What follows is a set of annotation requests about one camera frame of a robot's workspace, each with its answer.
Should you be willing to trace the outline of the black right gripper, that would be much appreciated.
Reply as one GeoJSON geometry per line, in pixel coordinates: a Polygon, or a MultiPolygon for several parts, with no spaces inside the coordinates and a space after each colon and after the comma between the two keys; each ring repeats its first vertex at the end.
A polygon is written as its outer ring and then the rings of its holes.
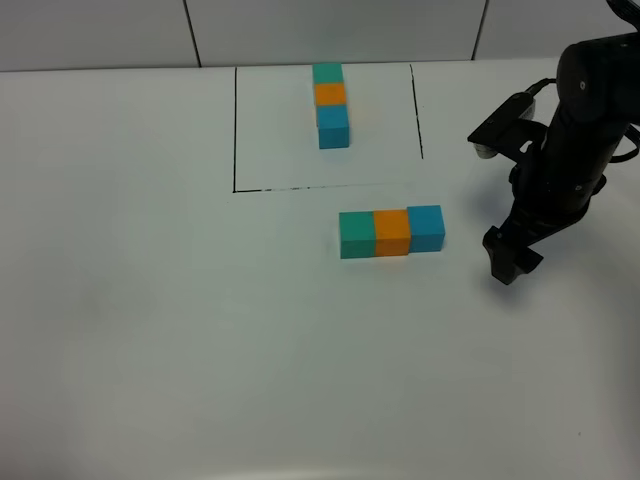
{"type": "Polygon", "coordinates": [[[510,285],[535,270],[543,256],[506,240],[542,240],[579,221],[604,185],[607,165],[606,125],[546,128],[510,173],[514,203],[502,232],[492,226],[483,237],[491,275],[510,285]]]}

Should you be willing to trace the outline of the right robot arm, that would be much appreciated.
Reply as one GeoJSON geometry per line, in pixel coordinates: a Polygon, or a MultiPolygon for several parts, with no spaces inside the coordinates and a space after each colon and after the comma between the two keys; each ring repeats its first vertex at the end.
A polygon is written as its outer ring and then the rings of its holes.
{"type": "Polygon", "coordinates": [[[513,161],[514,202],[483,238],[491,274],[505,285],[542,261],[535,243],[580,221],[606,183],[623,138],[639,142],[639,36],[567,47],[557,73],[510,96],[468,137],[481,158],[513,161]]]}

